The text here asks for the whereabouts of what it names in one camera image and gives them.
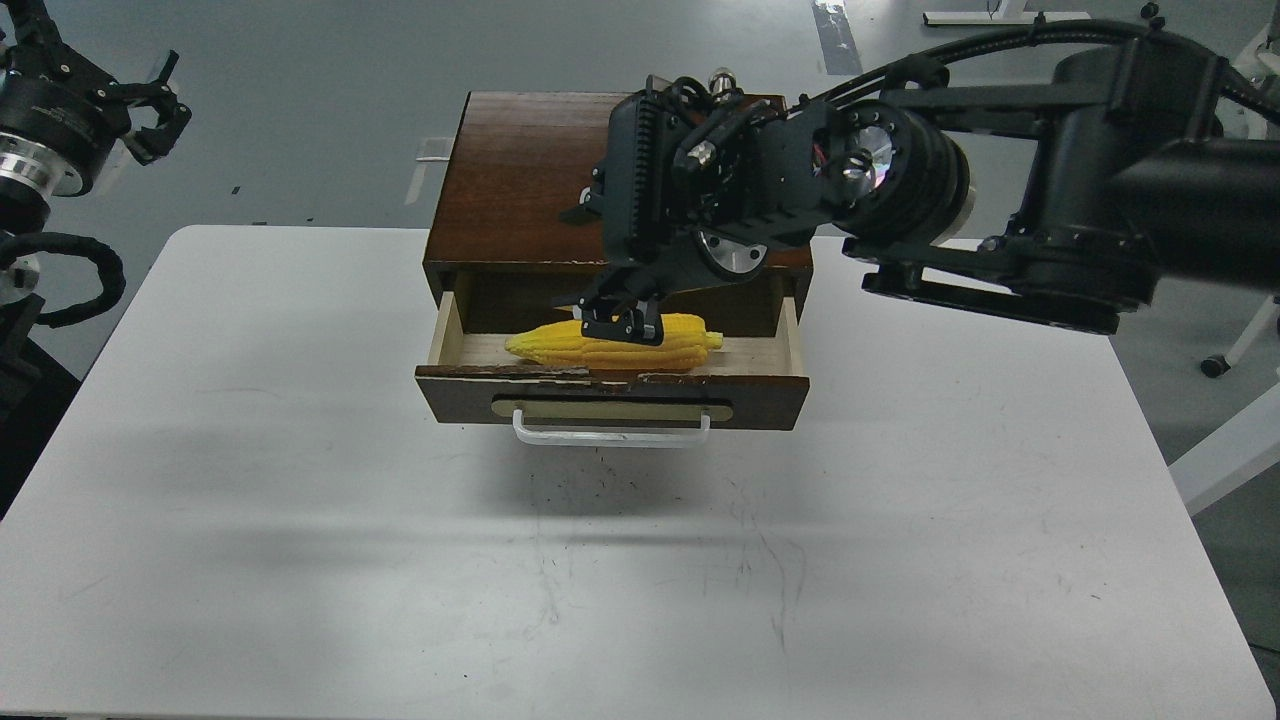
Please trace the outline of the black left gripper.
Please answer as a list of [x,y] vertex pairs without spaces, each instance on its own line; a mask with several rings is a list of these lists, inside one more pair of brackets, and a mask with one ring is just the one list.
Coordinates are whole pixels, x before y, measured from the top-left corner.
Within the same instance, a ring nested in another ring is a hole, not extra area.
[[[191,120],[175,95],[110,95],[113,76],[70,47],[42,1],[5,1],[14,26],[3,51],[3,181],[32,191],[90,191],[122,140],[141,165],[165,158]],[[178,94],[180,54],[157,56],[151,82]],[[132,128],[128,109],[150,109],[155,126]]]

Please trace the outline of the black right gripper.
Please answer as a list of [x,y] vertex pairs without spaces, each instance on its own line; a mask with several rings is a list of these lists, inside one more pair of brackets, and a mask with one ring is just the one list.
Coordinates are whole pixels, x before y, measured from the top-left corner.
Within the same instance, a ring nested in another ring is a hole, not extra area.
[[[582,337],[627,345],[666,338],[660,301],[675,293],[753,281],[772,252],[806,245],[817,227],[852,209],[859,191],[844,169],[855,156],[849,115],[828,102],[780,110],[740,90],[713,94],[672,79],[694,117],[664,193],[664,237],[654,263],[618,266],[585,290],[553,299]],[[563,223],[602,220],[600,163]]]

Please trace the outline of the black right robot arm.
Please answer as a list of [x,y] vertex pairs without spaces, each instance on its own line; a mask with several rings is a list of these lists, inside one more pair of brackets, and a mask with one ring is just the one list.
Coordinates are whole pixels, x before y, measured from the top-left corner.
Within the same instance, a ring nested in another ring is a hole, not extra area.
[[607,266],[559,296],[585,336],[655,346],[663,300],[742,284],[832,224],[863,288],[1112,334],[1166,275],[1277,292],[1268,100],[1156,24],[1036,20],[914,53],[786,110],[682,77],[611,113],[570,224]]

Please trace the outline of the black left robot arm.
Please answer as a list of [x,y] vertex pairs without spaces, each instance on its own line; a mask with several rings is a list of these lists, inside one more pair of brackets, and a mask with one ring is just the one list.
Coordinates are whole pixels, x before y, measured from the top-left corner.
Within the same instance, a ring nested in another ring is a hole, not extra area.
[[[35,325],[76,325],[114,309],[125,290],[119,255],[92,237],[46,229],[54,197],[88,193],[116,143],[141,165],[165,158],[188,126],[191,109],[177,97],[169,53],[156,78],[122,83],[69,44],[41,1],[8,1],[14,27],[3,40],[1,270],[3,411],[10,413],[38,383],[24,359]],[[35,255],[49,252],[93,264],[100,291],[55,311],[36,293]]]

